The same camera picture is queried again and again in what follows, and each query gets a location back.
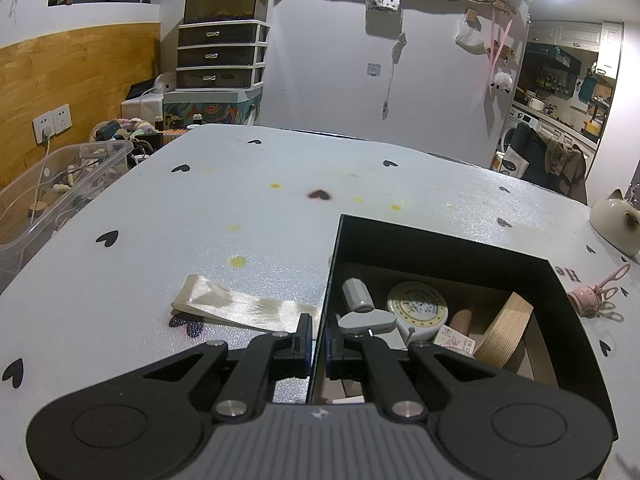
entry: white round tape measure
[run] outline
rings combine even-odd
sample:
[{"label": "white round tape measure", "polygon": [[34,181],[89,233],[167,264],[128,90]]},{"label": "white round tape measure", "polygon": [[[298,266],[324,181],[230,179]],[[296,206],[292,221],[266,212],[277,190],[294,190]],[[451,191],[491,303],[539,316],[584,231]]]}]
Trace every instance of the white round tape measure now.
[{"label": "white round tape measure", "polygon": [[405,344],[433,338],[449,315],[442,295],[421,282],[396,285],[389,292],[386,307],[398,316],[396,324]]}]

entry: yellow spot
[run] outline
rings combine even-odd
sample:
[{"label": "yellow spot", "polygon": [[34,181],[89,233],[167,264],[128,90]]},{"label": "yellow spot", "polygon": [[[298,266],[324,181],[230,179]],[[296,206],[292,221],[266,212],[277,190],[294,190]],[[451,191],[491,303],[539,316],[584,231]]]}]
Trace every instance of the yellow spot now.
[{"label": "yellow spot", "polygon": [[229,259],[229,265],[236,269],[238,267],[244,267],[246,265],[246,258],[242,256],[234,256],[233,258]]}]

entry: electrical outlet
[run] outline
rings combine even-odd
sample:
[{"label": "electrical outlet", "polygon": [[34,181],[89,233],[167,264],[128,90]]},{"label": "electrical outlet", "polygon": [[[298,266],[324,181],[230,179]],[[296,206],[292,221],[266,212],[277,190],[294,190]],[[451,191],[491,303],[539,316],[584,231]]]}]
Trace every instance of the electrical outlet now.
[{"label": "electrical outlet", "polygon": [[53,110],[53,121],[56,125],[56,135],[71,128],[71,110],[69,105],[62,105]]},{"label": "electrical outlet", "polygon": [[33,133],[36,134],[36,144],[40,144],[42,139],[49,139],[56,132],[53,121],[53,113],[45,112],[33,120]]}]

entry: white cap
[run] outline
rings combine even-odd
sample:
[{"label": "white cap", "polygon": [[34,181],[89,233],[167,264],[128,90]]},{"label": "white cap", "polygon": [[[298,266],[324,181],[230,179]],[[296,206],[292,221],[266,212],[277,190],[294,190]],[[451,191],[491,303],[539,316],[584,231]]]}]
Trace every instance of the white cap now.
[{"label": "white cap", "polygon": [[342,284],[342,293],[350,312],[370,312],[375,307],[367,285],[359,278],[349,278]]}]

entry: cream satin ribbon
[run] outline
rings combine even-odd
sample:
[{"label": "cream satin ribbon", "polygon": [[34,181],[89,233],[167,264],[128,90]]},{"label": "cream satin ribbon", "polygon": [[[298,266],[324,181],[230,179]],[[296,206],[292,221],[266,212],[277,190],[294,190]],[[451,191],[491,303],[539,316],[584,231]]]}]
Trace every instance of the cream satin ribbon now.
[{"label": "cream satin ribbon", "polygon": [[228,290],[217,283],[190,274],[173,300],[175,310],[202,316],[204,321],[251,328],[264,332],[295,332],[300,314],[313,320],[313,338],[318,335],[322,308],[291,300],[268,300]]}]

